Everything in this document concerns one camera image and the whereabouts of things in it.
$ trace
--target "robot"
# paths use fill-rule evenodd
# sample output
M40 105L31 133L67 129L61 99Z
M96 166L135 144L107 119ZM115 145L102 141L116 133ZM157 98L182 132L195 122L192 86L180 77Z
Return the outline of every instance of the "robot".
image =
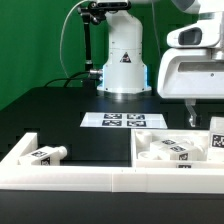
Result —
M109 56L97 87L100 96L126 100L151 95L147 66L142 61L142 24L127 12L135 2L150 1L97 0L80 12L88 11L95 25L103 20L109 25Z
M192 127L200 125L196 99L224 98L223 0L172 0L181 11L199 14L197 23L172 31L163 55L157 91L162 98L184 99Z

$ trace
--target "warning label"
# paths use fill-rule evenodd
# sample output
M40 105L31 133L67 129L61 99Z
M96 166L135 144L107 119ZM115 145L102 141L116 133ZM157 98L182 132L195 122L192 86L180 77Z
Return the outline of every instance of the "warning label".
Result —
M122 63L131 63L131 59L130 59L130 57L129 57L127 52L124 54L124 56L122 57L120 62L122 62Z

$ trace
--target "white card with markers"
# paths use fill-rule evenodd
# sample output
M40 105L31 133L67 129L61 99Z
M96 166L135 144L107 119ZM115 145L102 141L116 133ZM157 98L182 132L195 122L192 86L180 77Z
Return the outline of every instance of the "white card with markers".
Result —
M80 126L101 128L167 128L162 114L92 112L85 114Z

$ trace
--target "table surface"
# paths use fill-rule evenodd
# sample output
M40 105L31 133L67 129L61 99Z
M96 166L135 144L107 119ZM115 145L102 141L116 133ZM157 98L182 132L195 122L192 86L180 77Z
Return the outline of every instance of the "table surface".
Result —
M224 101L199 101L200 128L224 116ZM162 113L170 129L192 129L183 100L156 94L123 103L94 89L34 88L0 111L0 160L29 131L39 147L64 145L62 165L131 166L130 129L80 128L86 112ZM224 196L107 192L0 191L1 223L218 223Z

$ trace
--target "green backdrop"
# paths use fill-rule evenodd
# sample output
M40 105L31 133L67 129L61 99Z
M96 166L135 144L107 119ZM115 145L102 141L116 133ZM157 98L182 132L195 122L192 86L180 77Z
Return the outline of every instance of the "green backdrop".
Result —
M59 43L62 25L79 0L0 0L0 109L33 87L63 78ZM166 35L171 30L196 21L171 3L155 4L162 54L168 49ZM156 86L159 57L152 22L151 5L136 5L130 13L144 27L143 61L150 68ZM107 24L91 26L93 63L100 68L107 60ZM64 36L63 58L69 75L84 70L84 32L80 16L74 12Z

